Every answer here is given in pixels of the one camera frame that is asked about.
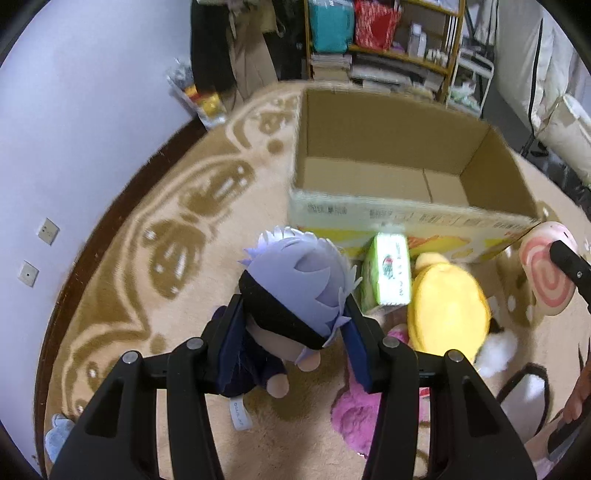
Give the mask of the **person's right hand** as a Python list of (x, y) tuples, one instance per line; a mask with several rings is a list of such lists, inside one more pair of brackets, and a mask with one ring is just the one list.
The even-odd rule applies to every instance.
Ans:
[(577, 420), (583, 411), (583, 404), (585, 400), (589, 397), (591, 392), (591, 385), (590, 385), (590, 366), (587, 365), (582, 371), (581, 374), (571, 392), (564, 410), (563, 410), (563, 420), (565, 423), (569, 424), (575, 420)]

